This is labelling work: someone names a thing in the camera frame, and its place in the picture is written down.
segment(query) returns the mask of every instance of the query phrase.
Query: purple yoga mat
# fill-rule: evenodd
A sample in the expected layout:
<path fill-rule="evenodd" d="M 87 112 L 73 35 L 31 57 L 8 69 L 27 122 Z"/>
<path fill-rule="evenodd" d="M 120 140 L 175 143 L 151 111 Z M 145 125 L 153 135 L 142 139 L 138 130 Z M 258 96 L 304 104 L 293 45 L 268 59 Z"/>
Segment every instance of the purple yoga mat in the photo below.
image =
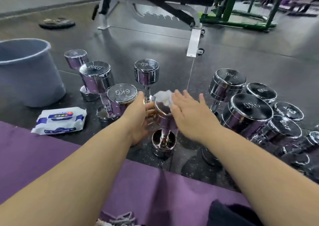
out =
<path fill-rule="evenodd" d="M 0 138 L 0 204 L 80 147 L 1 121 Z M 249 206 L 240 193 L 125 160 L 102 211 L 133 211 L 147 226 L 204 226 L 216 199 Z"/>

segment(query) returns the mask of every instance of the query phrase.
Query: right hand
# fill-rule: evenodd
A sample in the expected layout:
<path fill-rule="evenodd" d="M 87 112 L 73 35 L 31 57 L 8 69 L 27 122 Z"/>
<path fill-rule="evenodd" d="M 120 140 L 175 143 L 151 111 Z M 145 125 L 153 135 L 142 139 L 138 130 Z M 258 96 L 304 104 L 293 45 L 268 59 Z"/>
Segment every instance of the right hand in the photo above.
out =
<path fill-rule="evenodd" d="M 175 90 L 172 100 L 171 112 L 177 127 L 189 139 L 205 144 L 207 137 L 223 128 L 206 105 L 202 93 L 197 102 L 186 90 L 183 91 L 183 95 Z"/>

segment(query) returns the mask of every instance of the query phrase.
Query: green metal frame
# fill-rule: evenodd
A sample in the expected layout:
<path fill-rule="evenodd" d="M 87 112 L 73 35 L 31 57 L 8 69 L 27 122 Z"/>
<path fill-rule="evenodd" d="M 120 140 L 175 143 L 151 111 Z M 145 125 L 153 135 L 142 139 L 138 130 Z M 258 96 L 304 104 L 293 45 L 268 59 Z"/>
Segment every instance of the green metal frame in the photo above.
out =
<path fill-rule="evenodd" d="M 282 0 L 276 0 L 274 3 L 272 10 L 270 11 L 269 17 L 253 14 L 251 13 L 251 9 L 255 0 L 251 0 L 249 8 L 247 12 L 233 10 L 236 0 L 227 0 L 226 4 L 218 5 L 218 7 L 214 10 L 215 14 L 202 14 L 200 21 L 203 24 L 218 24 L 223 26 L 231 26 L 231 27 L 239 27 L 248 30 L 254 31 L 263 31 L 269 32 L 271 28 L 276 27 L 277 23 L 273 22 L 274 16 L 279 8 L 279 5 Z M 244 17 L 249 17 L 252 19 L 258 19 L 262 23 L 243 23 L 243 22 L 231 22 L 229 21 L 230 15 L 239 15 Z"/>

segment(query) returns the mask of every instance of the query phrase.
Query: wet wipe package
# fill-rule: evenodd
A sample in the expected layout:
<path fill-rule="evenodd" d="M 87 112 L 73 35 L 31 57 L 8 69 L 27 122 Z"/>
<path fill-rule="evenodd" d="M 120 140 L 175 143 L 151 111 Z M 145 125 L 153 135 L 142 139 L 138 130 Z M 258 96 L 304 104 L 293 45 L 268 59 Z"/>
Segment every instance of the wet wipe package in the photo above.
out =
<path fill-rule="evenodd" d="M 83 129 L 86 109 L 79 107 L 43 110 L 31 133 L 62 134 Z"/>

